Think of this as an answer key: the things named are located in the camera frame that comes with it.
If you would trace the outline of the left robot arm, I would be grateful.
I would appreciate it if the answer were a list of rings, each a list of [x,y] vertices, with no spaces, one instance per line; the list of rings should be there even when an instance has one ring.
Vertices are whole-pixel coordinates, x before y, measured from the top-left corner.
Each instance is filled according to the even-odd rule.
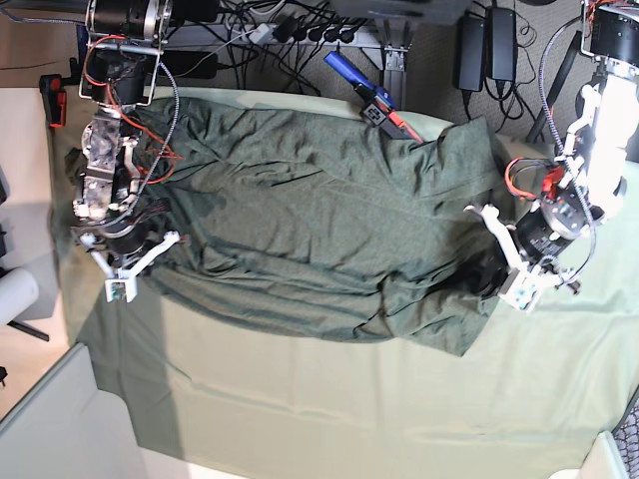
[[[638,129],[638,4],[584,1],[577,22],[581,55],[596,65],[579,92],[581,109],[560,135],[550,99],[540,96],[542,113],[555,142],[551,159],[519,157],[503,171],[508,192],[529,203],[516,223],[506,224],[491,204],[468,210],[494,236],[494,246],[469,267],[470,289],[497,296],[528,311],[542,292],[580,289],[585,266],[564,268],[559,256],[581,238],[589,239],[584,264],[594,258],[597,229],[621,210],[628,144]]]

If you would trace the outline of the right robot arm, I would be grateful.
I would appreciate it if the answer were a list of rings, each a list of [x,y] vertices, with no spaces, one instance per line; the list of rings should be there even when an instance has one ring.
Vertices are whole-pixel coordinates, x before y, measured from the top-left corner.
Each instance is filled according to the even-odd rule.
[[[105,276],[108,300],[132,300],[137,278],[180,240],[156,236],[148,222],[166,214],[165,199],[143,202],[162,160],[173,160],[171,138],[142,124],[137,108],[150,105],[157,76],[166,72],[163,48],[173,14],[170,1],[91,1],[79,93],[97,105],[81,138],[85,161],[73,200],[71,235]]]

